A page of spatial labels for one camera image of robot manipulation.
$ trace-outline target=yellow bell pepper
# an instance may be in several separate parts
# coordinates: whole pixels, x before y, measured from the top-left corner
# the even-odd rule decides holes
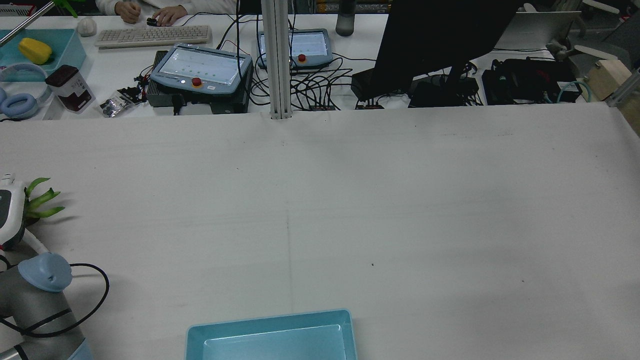
[[[18,50],[32,63],[42,65],[51,57],[51,47],[32,38],[23,38],[18,44]]]

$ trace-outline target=keyboard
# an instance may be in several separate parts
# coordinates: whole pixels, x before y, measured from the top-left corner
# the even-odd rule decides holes
[[[201,44],[209,42],[209,25],[149,26],[147,28],[102,30],[95,41],[97,47],[142,47],[174,45],[179,42]]]

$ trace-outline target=plant leaf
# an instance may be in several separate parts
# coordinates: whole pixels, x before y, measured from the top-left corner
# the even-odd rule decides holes
[[[45,211],[27,211],[26,216],[28,218],[48,218],[53,214],[57,214],[60,211],[64,210],[64,206],[56,206],[55,208],[51,208]]]
[[[24,193],[27,195],[27,199],[29,198],[29,196],[31,196],[31,192],[36,188],[36,186],[38,186],[38,184],[44,183],[49,179],[50,177],[39,177],[38,179],[32,181],[31,184],[29,184],[29,186],[26,188],[26,190],[24,190]]]
[[[49,190],[47,190],[47,192],[45,192],[44,194],[29,201],[29,205],[27,206],[27,211],[34,211],[40,205],[58,196],[59,193],[60,192],[54,192],[52,188],[49,188]]]

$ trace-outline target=plastic tray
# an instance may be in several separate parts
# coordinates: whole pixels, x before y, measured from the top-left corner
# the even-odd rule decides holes
[[[194,325],[186,360],[357,360],[346,309]]]
[[[9,30],[0,30],[0,38]],[[49,61],[41,65],[51,75],[60,65],[67,64],[80,69],[86,57],[84,47],[75,29],[25,29],[6,45],[0,47],[0,68],[14,63],[30,63],[29,59],[18,50],[18,43],[23,38],[34,38],[49,45],[52,50]],[[24,72],[7,78],[7,81],[43,81],[42,76],[33,72]]]

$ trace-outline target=light blue headphones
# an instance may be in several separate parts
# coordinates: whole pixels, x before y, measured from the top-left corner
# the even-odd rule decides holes
[[[46,71],[38,65],[32,63],[16,63],[9,65],[0,72],[0,83],[3,82],[8,76],[15,74],[18,71],[33,71],[42,75],[43,83],[47,77]],[[51,95],[51,89],[45,86],[45,90],[40,96],[33,97],[31,94],[16,94],[7,96],[6,92],[0,88],[0,113],[5,114],[7,117],[13,119],[26,119],[30,118],[38,111],[38,108]]]

